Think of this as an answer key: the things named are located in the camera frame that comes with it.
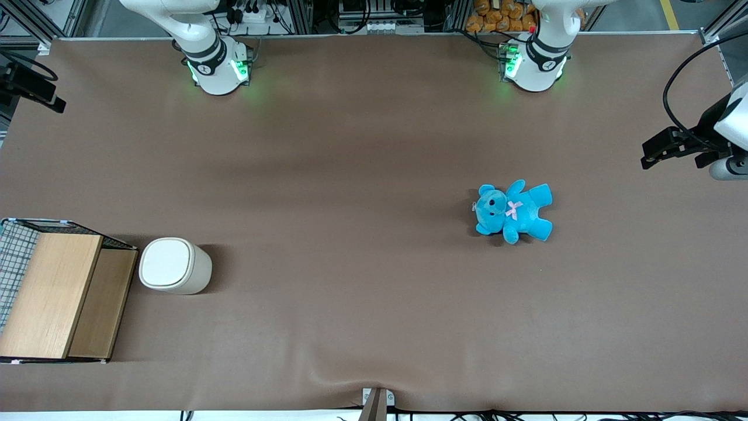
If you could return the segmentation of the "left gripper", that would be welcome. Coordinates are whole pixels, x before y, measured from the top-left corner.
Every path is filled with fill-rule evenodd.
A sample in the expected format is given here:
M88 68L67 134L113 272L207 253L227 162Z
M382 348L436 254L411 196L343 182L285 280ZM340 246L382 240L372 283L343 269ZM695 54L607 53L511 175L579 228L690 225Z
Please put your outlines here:
M731 94L724 96L702 113L694 133L713 142L694 159L697 168L709 170L747 170L747 81L733 85ZM676 127L667 127L643 143L641 167L652 166L671 158L681 158L702 152L695 143Z

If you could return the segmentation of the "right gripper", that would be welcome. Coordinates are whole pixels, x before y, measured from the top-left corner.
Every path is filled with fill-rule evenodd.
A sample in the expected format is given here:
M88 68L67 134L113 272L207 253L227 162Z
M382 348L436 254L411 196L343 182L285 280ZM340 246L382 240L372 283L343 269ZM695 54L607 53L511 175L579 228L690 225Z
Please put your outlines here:
M66 101L58 97L53 83L24 65L8 62L2 65L1 104L10 106L16 98L29 99L56 113L66 109Z

